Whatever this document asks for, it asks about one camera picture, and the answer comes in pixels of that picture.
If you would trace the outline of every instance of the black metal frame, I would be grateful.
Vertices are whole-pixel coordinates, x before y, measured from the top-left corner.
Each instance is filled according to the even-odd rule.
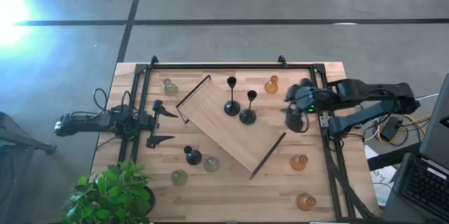
[[[133,79],[133,85],[131,89],[131,99],[129,102],[130,107],[134,106],[135,103],[135,97],[138,89],[138,82],[140,78],[140,74],[145,73],[144,83],[142,87],[142,95],[140,99],[140,105],[139,105],[139,111],[145,110],[145,101],[147,99],[147,90],[149,87],[149,76],[151,73],[151,70],[176,70],[176,69],[184,69],[184,70],[191,70],[191,69],[284,69],[284,70],[309,70],[310,77],[312,83],[318,87],[318,81],[316,75],[319,74],[323,87],[326,87],[328,85],[327,81],[327,75],[326,75],[326,69],[324,67],[324,64],[319,63],[310,63],[310,64],[288,64],[285,60],[285,58],[280,55],[278,58],[278,62],[274,63],[254,63],[254,64],[241,64],[241,63],[206,63],[206,64],[160,64],[157,57],[154,56],[152,58],[152,61],[150,64],[137,64],[135,66],[135,75]],[[196,88],[194,88],[180,103],[183,103],[197,88],[199,88],[202,84],[199,84]],[[187,123],[188,120],[181,117],[182,120]],[[334,174],[330,171],[332,168],[332,165],[334,164],[332,154],[330,152],[329,148],[329,142],[330,138],[328,137],[328,128],[319,124],[320,131],[321,131],[321,140],[323,143],[323,151],[324,151],[324,157],[326,161],[326,167],[328,170],[328,179],[329,179],[329,186],[330,186],[330,193],[332,196],[333,201],[333,208],[335,212],[335,219],[337,222],[343,222],[348,223],[349,220],[355,221],[354,223],[384,223],[380,220],[363,220],[363,219],[357,219],[354,205],[350,200],[350,197],[348,196],[347,192],[344,191],[345,201],[347,205],[348,210],[348,216],[344,217],[342,213],[342,208],[340,205],[340,198],[338,195],[338,188],[337,188],[337,182],[336,177]],[[140,132],[136,135],[137,138],[133,140],[133,148],[131,150],[131,156],[130,158],[136,162],[137,161],[137,154],[138,154],[138,147],[139,147],[139,137]],[[125,159],[126,155],[126,146],[128,144],[127,140],[122,140],[121,147],[120,147],[120,153],[119,153],[119,161],[122,162]],[[339,144],[335,144],[335,152],[337,155],[337,166],[340,169],[339,176],[341,178],[344,178],[345,181],[349,181],[347,170],[344,162],[343,157],[343,151]]]

